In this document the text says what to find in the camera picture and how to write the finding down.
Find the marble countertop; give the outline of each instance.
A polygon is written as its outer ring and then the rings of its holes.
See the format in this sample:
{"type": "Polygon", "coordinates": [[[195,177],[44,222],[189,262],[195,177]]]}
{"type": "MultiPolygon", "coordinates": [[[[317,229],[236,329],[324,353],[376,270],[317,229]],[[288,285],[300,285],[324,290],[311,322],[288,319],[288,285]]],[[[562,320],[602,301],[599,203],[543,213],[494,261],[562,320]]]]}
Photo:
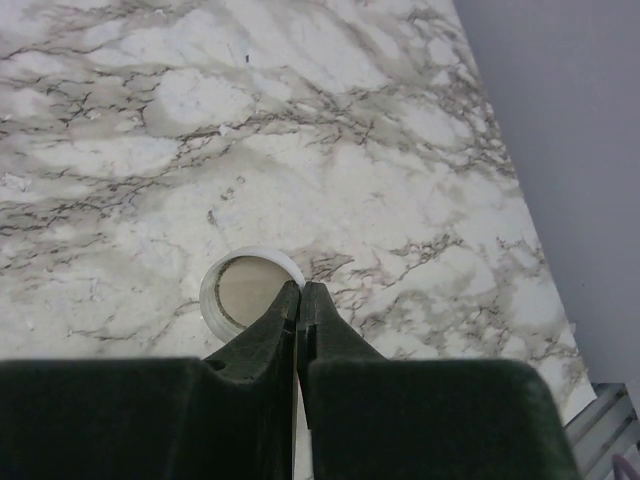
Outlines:
{"type": "Polygon", "coordinates": [[[594,398],[451,0],[32,0],[0,39],[0,356],[209,354],[200,281],[263,244],[386,356],[594,398]]]}

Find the round object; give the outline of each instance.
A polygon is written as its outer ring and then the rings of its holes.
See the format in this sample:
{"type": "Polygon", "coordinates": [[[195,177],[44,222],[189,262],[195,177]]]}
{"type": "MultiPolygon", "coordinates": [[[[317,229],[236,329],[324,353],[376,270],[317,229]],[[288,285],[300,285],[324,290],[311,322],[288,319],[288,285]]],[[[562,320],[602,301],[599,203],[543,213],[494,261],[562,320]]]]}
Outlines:
{"type": "Polygon", "coordinates": [[[301,290],[304,287],[300,268],[279,250],[260,246],[234,250],[202,279],[202,317],[216,337],[229,342],[267,311],[288,280],[301,290]]]}

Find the marble pattern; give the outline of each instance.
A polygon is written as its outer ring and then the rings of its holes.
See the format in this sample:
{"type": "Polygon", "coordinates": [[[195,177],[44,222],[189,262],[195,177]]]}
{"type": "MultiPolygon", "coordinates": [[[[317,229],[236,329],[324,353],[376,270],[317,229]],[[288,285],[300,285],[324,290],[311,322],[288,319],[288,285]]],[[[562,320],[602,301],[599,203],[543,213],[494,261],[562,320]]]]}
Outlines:
{"type": "Polygon", "coordinates": [[[451,0],[10,0],[0,355],[205,355],[249,244],[394,358],[506,357],[592,398],[451,0]]]}

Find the gray wall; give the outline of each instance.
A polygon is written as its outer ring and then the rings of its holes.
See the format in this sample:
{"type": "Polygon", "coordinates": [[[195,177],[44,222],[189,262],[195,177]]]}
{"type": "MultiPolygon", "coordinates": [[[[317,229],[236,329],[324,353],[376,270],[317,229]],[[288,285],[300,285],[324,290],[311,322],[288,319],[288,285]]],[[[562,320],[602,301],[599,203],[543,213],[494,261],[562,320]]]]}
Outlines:
{"type": "Polygon", "coordinates": [[[640,2],[455,4],[590,378],[640,379],[640,2]]]}

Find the marble surface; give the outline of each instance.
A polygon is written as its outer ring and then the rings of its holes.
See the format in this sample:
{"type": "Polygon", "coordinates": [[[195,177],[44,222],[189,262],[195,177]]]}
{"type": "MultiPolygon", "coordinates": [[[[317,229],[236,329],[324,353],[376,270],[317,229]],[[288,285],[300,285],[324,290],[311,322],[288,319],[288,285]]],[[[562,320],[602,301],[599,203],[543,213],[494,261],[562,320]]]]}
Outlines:
{"type": "Polygon", "coordinates": [[[207,268],[291,255],[394,358],[593,398],[451,0],[5,2],[0,355],[206,355],[207,268]]]}

